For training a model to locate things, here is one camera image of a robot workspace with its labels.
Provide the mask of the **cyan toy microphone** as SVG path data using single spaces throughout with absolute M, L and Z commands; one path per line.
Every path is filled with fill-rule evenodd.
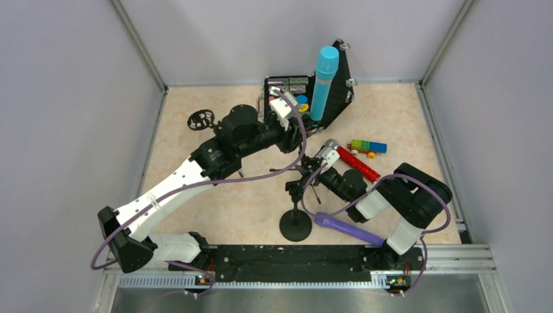
M 315 66 L 315 82 L 310 105 L 310 118 L 319 123 L 325 111 L 332 81 L 338 71 L 339 52 L 334 46 L 324 46 Z

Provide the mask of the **black tripod stand with pop filter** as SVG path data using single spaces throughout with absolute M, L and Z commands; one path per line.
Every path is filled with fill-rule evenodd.
M 215 134 L 213 138 L 203 142 L 188 158 L 189 161 L 195 161 L 200 166 L 202 177 L 208 177 L 212 181 L 224 180 L 241 169 L 241 158 L 232 149 L 229 141 L 223 137 L 211 110 L 194 112 L 188 118 L 187 125 L 193 131 L 210 128 Z

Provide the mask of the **black tripod microphone stand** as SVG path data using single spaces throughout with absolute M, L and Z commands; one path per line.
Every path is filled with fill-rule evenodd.
M 303 140 L 303 134 L 306 134 L 306 138 L 309 137 L 308 132 L 302 131 L 297 122 L 291 122 L 289 131 L 291 134 L 286 138 L 286 143 L 294 149 L 299 147 L 298 156 L 301 158 L 293 164 L 293 167 L 287 169 L 287 171 L 295 171 L 300 174 L 300 178 L 296 180 L 287 181 L 285 183 L 284 190 L 290 195 L 294 210 L 298 210 L 299 202 L 302 200 L 305 193 L 306 185 L 313 185 L 313 183 L 307 183 L 309 177 L 320 167 L 322 167 L 322 157 L 315 156 L 309 157 L 301 150 L 306 147 L 306 143 Z

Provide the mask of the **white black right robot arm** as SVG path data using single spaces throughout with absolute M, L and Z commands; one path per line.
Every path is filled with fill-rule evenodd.
M 369 188 L 359 170 L 338 173 L 327 162 L 308 171 L 306 185 L 322 184 L 345 202 L 337 211 L 306 213 L 325 223 L 345 212 L 356 223 L 365 223 L 388 209 L 400 216 L 382 245 L 397 256 L 403 256 L 432 232 L 440 232 L 451 222 L 447 205 L 453 199 L 451 189 L 435 177 L 408 163 L 399 165 L 392 174 L 377 180 Z

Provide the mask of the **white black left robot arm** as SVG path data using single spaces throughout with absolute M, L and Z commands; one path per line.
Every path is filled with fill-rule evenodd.
M 132 273 L 151 261 L 192 263 L 207 246 L 196 232 L 164 235 L 159 243 L 151 232 L 176 209 L 198 194 L 220 184 L 259 181 L 292 169 L 305 155 L 307 131 L 301 105 L 274 99 L 271 113 L 261 122 L 254 107 L 235 106 L 219 123 L 207 122 L 215 137 L 203 142 L 167 178 L 135 200 L 116 209 L 105 207 L 98 212 L 104 242 L 99 250 L 109 248 L 122 272 Z M 299 150 L 288 166 L 265 175 L 231 179 L 242 166 L 242 159 L 271 146 L 282 153 Z

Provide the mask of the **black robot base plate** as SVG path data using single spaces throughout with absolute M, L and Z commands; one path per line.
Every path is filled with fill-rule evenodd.
M 396 256 L 366 245 L 218 245 L 203 249 L 190 266 L 219 282 L 368 282 L 377 271 L 418 271 L 421 248 Z

